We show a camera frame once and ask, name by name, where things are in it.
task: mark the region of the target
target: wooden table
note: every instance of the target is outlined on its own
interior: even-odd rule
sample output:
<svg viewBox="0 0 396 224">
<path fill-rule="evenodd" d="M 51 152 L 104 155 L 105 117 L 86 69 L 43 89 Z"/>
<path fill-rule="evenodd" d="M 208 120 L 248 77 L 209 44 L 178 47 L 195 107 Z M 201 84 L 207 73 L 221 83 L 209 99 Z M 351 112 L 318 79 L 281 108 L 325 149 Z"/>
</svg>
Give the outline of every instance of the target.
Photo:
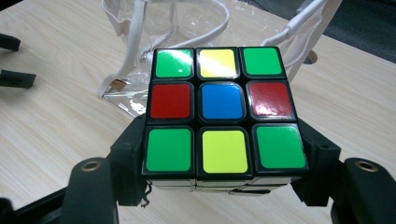
<svg viewBox="0 0 396 224">
<path fill-rule="evenodd" d="M 265 15 L 275 32 L 285 23 Z M 79 161 L 105 157 L 131 122 L 96 96 L 125 46 L 99 0 L 24 0 L 0 12 L 0 32 L 22 42 L 0 50 L 0 68 L 37 74 L 29 90 L 0 87 L 0 197 L 20 208 L 65 187 Z M 314 51 L 318 61 L 291 85 L 299 117 L 343 149 L 341 160 L 372 160 L 396 176 L 396 64 L 326 36 Z M 330 206 L 308 208 L 290 186 L 258 198 L 158 189 L 149 198 L 146 209 L 120 208 L 120 223 L 331 222 Z"/>
</svg>

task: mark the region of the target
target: cube face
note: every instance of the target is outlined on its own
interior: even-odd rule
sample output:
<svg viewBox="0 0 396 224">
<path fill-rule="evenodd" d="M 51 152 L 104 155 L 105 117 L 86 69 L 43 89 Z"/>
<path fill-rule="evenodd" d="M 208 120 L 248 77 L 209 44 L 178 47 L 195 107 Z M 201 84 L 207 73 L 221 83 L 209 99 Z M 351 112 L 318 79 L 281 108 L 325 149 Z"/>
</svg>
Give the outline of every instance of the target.
<svg viewBox="0 0 396 224">
<path fill-rule="evenodd" d="M 158 49 L 152 80 L 188 79 L 193 77 L 192 49 Z"/>
<path fill-rule="evenodd" d="M 232 82 L 207 82 L 200 87 L 200 117 L 203 122 L 237 122 L 246 115 L 242 88 Z"/>
<path fill-rule="evenodd" d="M 276 48 L 241 48 L 242 69 L 250 78 L 286 78 L 280 52 Z"/>
<path fill-rule="evenodd" d="M 148 123 L 186 122 L 193 118 L 194 87 L 188 82 L 150 85 Z"/>
<path fill-rule="evenodd" d="M 197 76 L 202 80 L 239 77 L 236 48 L 198 49 L 197 61 Z"/>
<path fill-rule="evenodd" d="M 204 171 L 208 174 L 243 174 L 248 170 L 246 137 L 240 130 L 202 133 Z"/>
<path fill-rule="evenodd" d="M 253 138 L 260 155 L 258 170 L 305 168 L 303 144 L 295 124 L 257 124 Z"/>
<path fill-rule="evenodd" d="M 152 129 L 148 132 L 147 169 L 151 172 L 189 171 L 192 134 L 188 128 Z"/>
<path fill-rule="evenodd" d="M 249 115 L 256 120 L 295 121 L 296 113 L 286 81 L 251 81 L 247 84 Z"/>
<path fill-rule="evenodd" d="M 160 189 L 268 192 L 308 171 L 277 48 L 156 49 L 144 139 Z"/>
</svg>

